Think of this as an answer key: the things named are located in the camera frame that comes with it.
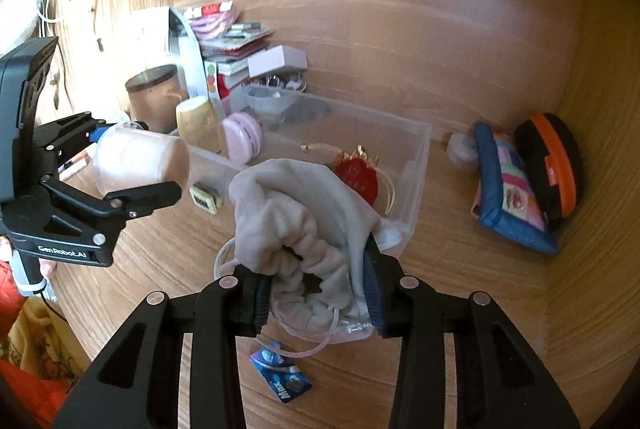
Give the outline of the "person hand on handle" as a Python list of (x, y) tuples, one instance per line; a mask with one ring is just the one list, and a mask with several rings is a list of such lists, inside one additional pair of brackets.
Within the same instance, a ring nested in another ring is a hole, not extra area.
[[(6, 236), (0, 237), (0, 260), (2, 263), (9, 263), (13, 256), (13, 246)], [(34, 263), (37, 259), (31, 256), (26, 257), (28, 263)], [(47, 259), (38, 259), (39, 272), (44, 279), (50, 279), (54, 274), (58, 264)]]

